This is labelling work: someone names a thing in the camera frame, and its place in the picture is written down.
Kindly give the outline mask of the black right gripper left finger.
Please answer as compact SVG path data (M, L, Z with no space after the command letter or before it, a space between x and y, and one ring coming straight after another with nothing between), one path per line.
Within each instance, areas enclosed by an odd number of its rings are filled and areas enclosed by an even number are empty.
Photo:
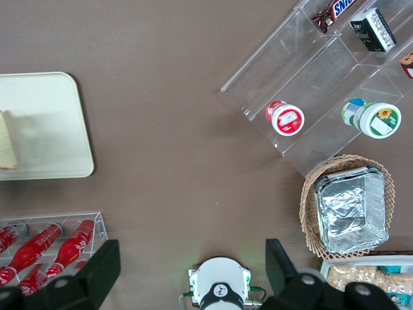
M34 294L2 288L1 309L99 309L120 273L119 241L107 240L75 275L60 276Z

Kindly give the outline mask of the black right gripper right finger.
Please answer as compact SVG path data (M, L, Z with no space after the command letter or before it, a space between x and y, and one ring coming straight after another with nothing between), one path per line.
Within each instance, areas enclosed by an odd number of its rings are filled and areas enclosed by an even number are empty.
M351 282L344 291L310 273L299 273L284 250L281 242L265 242L266 274L273 296L262 309L397 309L387 294L379 287Z

